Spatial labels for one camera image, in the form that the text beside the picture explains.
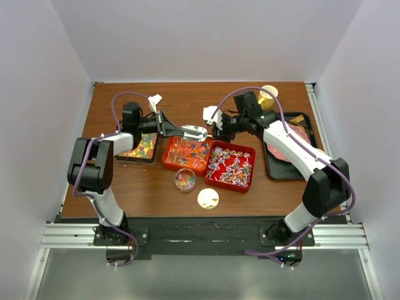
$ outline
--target wooden table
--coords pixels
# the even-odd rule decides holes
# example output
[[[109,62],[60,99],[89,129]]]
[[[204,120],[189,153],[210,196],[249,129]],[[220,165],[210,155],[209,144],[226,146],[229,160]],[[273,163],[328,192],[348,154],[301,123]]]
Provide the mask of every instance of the wooden table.
[[[279,91],[285,111],[301,111],[308,114],[314,125],[318,145],[322,146],[308,94],[303,82],[176,82],[176,83],[128,83],[96,84],[87,114],[83,137],[91,138],[101,133],[111,133],[116,124],[111,114],[111,99],[123,91],[137,91],[147,95],[160,94],[159,109],[177,126],[185,124],[203,126],[203,108],[217,105],[229,92],[244,86],[272,84]],[[139,96],[121,96],[116,101],[116,112],[121,116],[122,105],[129,101],[138,102],[149,112],[147,101]],[[235,109],[231,99],[222,107]],[[162,139],[153,165],[129,164],[114,160],[112,190],[120,207],[128,217],[138,216],[283,216],[290,213],[299,203],[306,186],[305,181],[275,181],[267,175],[267,165],[261,141],[242,133],[232,142],[256,150],[254,179],[247,194],[215,190],[219,194],[218,206],[210,211],[197,204],[200,190],[207,187],[204,178],[197,177],[196,188],[189,194],[180,193],[174,185],[175,172],[168,171],[162,163],[167,144]],[[72,196],[70,186],[62,218],[85,218],[96,216],[86,198]]]

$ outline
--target wall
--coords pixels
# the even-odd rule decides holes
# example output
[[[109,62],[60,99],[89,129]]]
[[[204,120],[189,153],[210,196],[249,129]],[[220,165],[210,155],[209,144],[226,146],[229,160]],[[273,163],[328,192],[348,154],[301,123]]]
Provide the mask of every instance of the wall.
[[[22,299],[91,83],[48,0],[0,1],[0,299]]]
[[[52,0],[94,81],[320,77],[362,0]]]
[[[386,299],[400,298],[400,2],[364,0],[316,86],[332,151],[349,161]]]

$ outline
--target red tray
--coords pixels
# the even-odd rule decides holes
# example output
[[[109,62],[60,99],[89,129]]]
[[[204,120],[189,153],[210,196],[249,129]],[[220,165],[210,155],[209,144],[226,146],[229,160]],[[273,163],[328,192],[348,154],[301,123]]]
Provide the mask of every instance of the red tray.
[[[187,163],[182,163],[180,160],[176,160],[176,162],[169,162],[169,156],[168,153],[170,152],[170,150],[172,150],[173,148],[176,148],[176,146],[174,146],[175,142],[181,142],[182,145],[190,145],[190,144],[194,144],[194,145],[201,145],[202,143],[207,143],[208,145],[208,149],[209,152],[207,155],[201,155],[201,158],[204,160],[204,162],[199,162],[196,164],[196,167],[190,166]],[[162,163],[164,164],[164,167],[168,170],[172,170],[172,171],[178,171],[182,168],[188,168],[190,170],[192,170],[197,176],[204,176],[206,173],[206,169],[207,169],[207,162],[208,162],[208,158],[209,158],[209,154],[211,152],[211,148],[213,147],[213,139],[211,139],[210,137],[208,137],[204,142],[193,142],[193,141],[186,141],[184,139],[181,139],[180,137],[174,136],[171,137],[168,141],[168,145],[165,149],[164,155],[162,156]],[[179,156],[182,156],[182,158],[186,157],[186,161],[193,161],[192,158],[190,157],[192,151],[190,150],[190,147],[188,146],[182,146],[182,152],[179,153]]]
[[[250,148],[250,147],[234,145],[234,144],[228,144],[226,142],[221,142],[221,141],[214,141],[212,146],[211,146],[210,153],[213,151],[213,149],[215,147],[218,147],[218,146],[223,148],[223,149],[227,149],[228,148],[229,150],[235,150],[236,152],[242,151],[243,153],[247,152],[247,153],[250,154],[249,164],[251,164],[251,166],[252,166],[251,172],[250,172],[250,183],[249,183],[248,187],[242,187],[242,186],[236,186],[236,185],[231,184],[231,183],[221,182],[221,181],[215,180],[215,177],[219,178],[221,173],[225,172],[225,167],[222,164],[220,164],[219,166],[220,166],[221,169],[218,172],[214,172],[214,174],[211,176],[211,179],[206,177],[206,184],[208,186],[213,186],[215,188],[230,189],[231,191],[236,191],[236,192],[239,192],[239,193],[247,193],[249,191],[250,187],[251,187],[252,182],[253,182],[254,163],[256,161],[256,150],[254,150],[253,148]],[[208,160],[207,160],[207,168],[208,168],[208,165],[209,165],[210,158],[211,157],[209,156]],[[228,166],[228,165],[232,164],[234,158],[235,157],[231,156],[230,159],[225,161],[225,165]],[[241,164],[243,162],[245,162],[245,161],[246,161],[246,158],[240,157]]]

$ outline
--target yellow cup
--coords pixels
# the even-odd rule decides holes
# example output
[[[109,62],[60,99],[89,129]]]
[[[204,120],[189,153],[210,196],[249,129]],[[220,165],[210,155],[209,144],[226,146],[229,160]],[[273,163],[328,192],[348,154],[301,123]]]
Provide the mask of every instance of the yellow cup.
[[[262,88],[273,93],[275,97],[278,96],[278,90],[276,89],[276,87],[263,86]],[[271,97],[271,95],[267,94],[264,91],[260,91],[258,95],[258,104],[261,105],[263,111],[267,111],[268,109],[270,109],[274,105],[274,103],[275,100]]]

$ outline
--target purple cable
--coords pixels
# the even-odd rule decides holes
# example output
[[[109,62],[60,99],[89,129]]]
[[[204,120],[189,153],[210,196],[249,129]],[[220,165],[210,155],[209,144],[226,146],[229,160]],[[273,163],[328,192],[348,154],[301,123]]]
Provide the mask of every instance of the purple cable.
[[[216,115],[216,113],[218,112],[218,109],[221,108],[221,106],[233,95],[235,95],[238,92],[241,91],[245,91],[248,89],[257,89],[259,91],[263,91],[267,94],[269,94],[276,102],[278,108],[279,108],[279,114],[281,116],[281,121],[282,121],[282,125],[283,128],[285,130],[285,132],[287,133],[287,135],[297,144],[299,145],[303,150],[305,150],[308,154],[310,154],[314,159],[318,160],[319,162],[323,163],[325,166],[327,166],[329,169],[331,169],[332,171],[334,171],[338,176],[340,176],[340,178],[346,183],[346,185],[348,186],[350,193],[351,193],[351,204],[349,205],[349,207],[347,207],[346,209],[340,211],[340,212],[332,212],[330,214],[327,214],[326,216],[338,216],[341,214],[345,214],[348,211],[350,211],[355,203],[356,203],[356,192],[353,188],[353,185],[350,183],[350,181],[347,179],[347,177],[335,166],[333,166],[332,164],[328,163],[327,161],[324,161],[323,159],[317,157],[314,153],[312,153],[307,147],[305,147],[298,139],[296,139],[291,133],[289,133],[288,131],[288,126],[286,124],[285,121],[285,117],[284,117],[284,113],[283,113],[283,108],[281,105],[281,102],[278,100],[278,98],[271,93],[270,91],[268,91],[267,89],[263,89],[261,87],[258,86],[246,86],[246,87],[242,87],[240,89],[237,89],[233,92],[230,92],[228,95],[225,96],[225,98],[218,104],[216,110],[214,111],[214,113],[211,116],[211,119]],[[254,250],[245,250],[245,253],[248,255],[253,255],[253,256],[265,256],[269,259],[272,259],[274,261],[277,261],[278,263],[282,263],[281,261],[277,260],[274,255],[277,255],[283,251],[285,251],[286,249],[290,248],[291,246],[295,245],[296,243],[298,243],[300,240],[303,239],[304,236],[306,236],[308,234],[308,232],[319,222],[321,222],[321,218],[316,219],[314,222],[312,222],[310,224],[310,226],[305,229],[296,239],[294,239],[292,242],[290,242],[289,244],[287,244],[286,246],[284,246],[283,248],[281,248],[280,250],[276,250],[276,251],[272,251],[272,252],[268,252],[268,253],[263,253],[263,252],[259,252],[259,251],[254,251]]]
[[[72,189],[72,194],[73,194],[75,197],[88,197],[88,198],[92,199],[92,200],[93,200],[93,207],[94,207],[94,210],[95,210],[96,213],[99,215],[99,217],[100,217],[100,218],[103,218],[104,221],[105,221],[107,224],[109,224],[115,231],[117,231],[117,232],[119,232],[119,233],[121,233],[121,234],[127,236],[128,238],[130,238],[130,239],[132,239],[132,240],[134,241],[134,243],[135,243],[135,252],[134,252],[134,255],[133,255],[132,259],[130,259],[130,260],[128,260],[128,261],[126,261],[126,262],[124,262],[124,263],[122,263],[122,264],[117,264],[117,263],[115,263],[114,266],[116,266],[116,267],[123,267],[123,266],[126,266],[127,264],[130,264],[133,260],[135,260],[135,259],[137,258],[138,254],[139,254],[139,246],[138,246],[139,243],[138,243],[138,240],[137,240],[132,234],[130,234],[130,233],[126,232],[126,231],[123,231],[123,230],[119,229],[119,228],[118,228],[117,226],[115,226],[109,219],[107,219],[107,218],[104,216],[104,214],[100,211],[100,208],[99,208],[99,206],[98,206],[98,204],[97,204],[97,202],[96,202],[96,198],[95,198],[94,196],[92,196],[92,195],[90,195],[90,194],[87,194],[87,193],[78,194],[78,186],[79,186],[79,183],[81,182],[82,175],[83,175],[83,171],[84,171],[84,168],[86,167],[86,163],[88,162],[90,150],[91,150],[92,145],[94,144],[94,142],[96,142],[96,141],[98,141],[98,140],[101,140],[101,139],[104,139],[104,138],[110,138],[111,136],[116,136],[117,134],[119,134],[119,133],[121,132],[121,125],[120,125],[120,123],[119,123],[119,119],[118,119],[117,114],[116,114],[116,112],[115,112],[114,103],[115,103],[115,100],[116,100],[119,96],[122,96],[122,95],[125,95],[125,94],[135,94],[135,95],[138,95],[138,96],[142,96],[142,97],[148,98],[148,96],[146,96],[146,95],[144,95],[144,94],[141,94],[140,92],[120,92],[119,94],[116,94],[116,95],[113,97],[113,99],[111,100],[111,111],[112,111],[112,114],[114,115],[115,121],[116,121],[116,123],[117,123],[117,128],[118,128],[118,130],[117,130],[117,132],[114,132],[114,133],[111,133],[111,134],[106,134],[106,135],[103,135],[103,136],[95,137],[95,138],[93,138],[93,139],[91,139],[91,140],[89,141],[89,144],[87,144],[87,148],[86,148],[85,155],[84,155],[83,160],[82,160],[81,169],[79,170],[79,173],[78,173],[78,175],[77,175],[77,178],[76,178],[74,187],[73,187],[73,189]]]
[[[112,115],[114,116],[115,121],[117,122],[117,128],[118,128],[118,133],[121,132],[121,125],[119,123],[119,119],[117,116],[117,113],[115,112],[115,107],[114,107],[114,103],[115,100],[122,95],[127,95],[127,94],[133,94],[133,95],[138,95],[138,96],[142,96],[145,97],[146,99],[149,98],[149,96],[145,95],[145,94],[141,94],[140,92],[120,92],[119,94],[116,94],[113,99],[111,100],[111,111],[112,111]]]

